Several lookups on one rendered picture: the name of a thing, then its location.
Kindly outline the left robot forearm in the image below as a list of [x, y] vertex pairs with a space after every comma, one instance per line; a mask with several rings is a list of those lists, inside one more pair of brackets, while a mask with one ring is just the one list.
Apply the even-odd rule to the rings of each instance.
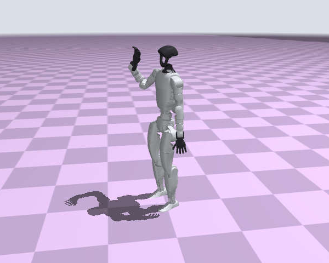
[[182, 138], [183, 137], [183, 129], [184, 129], [184, 111], [181, 106], [177, 106], [175, 108], [176, 115], [174, 116], [175, 124], [176, 124], [176, 131], [177, 131], [177, 137]]

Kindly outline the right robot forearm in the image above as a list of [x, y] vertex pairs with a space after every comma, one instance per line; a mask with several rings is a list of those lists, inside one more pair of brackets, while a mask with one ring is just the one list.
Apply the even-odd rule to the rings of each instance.
[[143, 75], [140, 74], [140, 72], [139, 72], [139, 70], [138, 70], [137, 68], [136, 68], [135, 71], [132, 71], [132, 67], [133, 67], [133, 66], [132, 66], [131, 64], [129, 64], [128, 68], [129, 68], [129, 70], [131, 71], [131, 73], [132, 73], [133, 77], [135, 78], [136, 82], [141, 82], [141, 81], [143, 81], [143, 79], [145, 79], [145, 78], [143, 77]]

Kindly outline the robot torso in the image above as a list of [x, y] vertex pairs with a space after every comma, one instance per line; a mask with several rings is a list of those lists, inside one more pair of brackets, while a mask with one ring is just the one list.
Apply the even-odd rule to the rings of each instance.
[[162, 70], [165, 68], [159, 69], [156, 73], [155, 86], [156, 86], [156, 101], [157, 106], [161, 112], [161, 115], [157, 117], [157, 128], [160, 132], [166, 130], [166, 126], [172, 126], [174, 128], [174, 119], [172, 118], [172, 106], [176, 104], [173, 94], [173, 89], [171, 88], [171, 77], [179, 76], [176, 72], [167, 70], [170, 73], [163, 73]]

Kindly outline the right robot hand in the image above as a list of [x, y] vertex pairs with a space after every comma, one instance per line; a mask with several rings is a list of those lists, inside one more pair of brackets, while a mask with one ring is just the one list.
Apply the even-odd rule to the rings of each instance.
[[136, 47], [132, 47], [132, 48], [134, 48], [134, 55], [133, 55], [133, 61], [131, 61], [130, 64], [133, 66], [132, 71], [135, 71], [140, 61], [141, 52]]

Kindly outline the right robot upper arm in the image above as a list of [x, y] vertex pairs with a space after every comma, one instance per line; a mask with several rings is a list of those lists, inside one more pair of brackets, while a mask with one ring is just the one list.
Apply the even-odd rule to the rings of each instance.
[[147, 80], [143, 79], [143, 81], [140, 82], [139, 87], [144, 90], [149, 86], [151, 86], [153, 83], [155, 83], [156, 73], [158, 70], [159, 70], [158, 68], [155, 68]]

